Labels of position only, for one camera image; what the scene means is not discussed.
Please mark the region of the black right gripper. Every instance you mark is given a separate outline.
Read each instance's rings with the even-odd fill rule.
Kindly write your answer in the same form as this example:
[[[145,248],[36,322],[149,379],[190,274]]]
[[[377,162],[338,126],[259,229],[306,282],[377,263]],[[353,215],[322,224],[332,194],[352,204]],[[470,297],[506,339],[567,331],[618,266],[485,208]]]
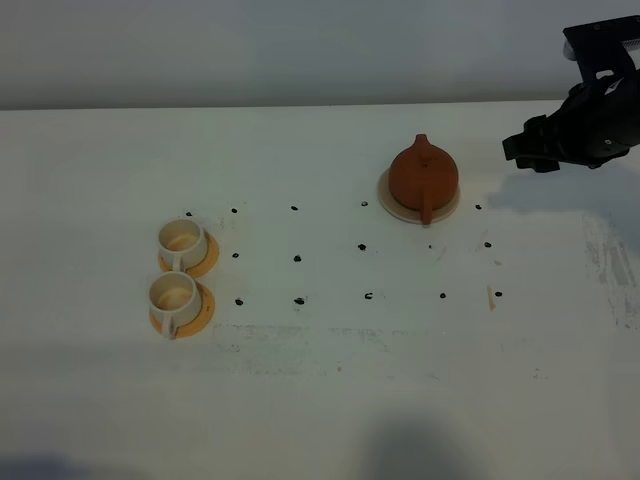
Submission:
[[[576,62],[581,83],[552,115],[554,141],[563,163],[598,168],[639,144],[639,48],[637,15],[567,27],[564,54]],[[502,142],[507,161],[522,170],[560,169],[545,139],[547,116],[528,119],[523,131]]]

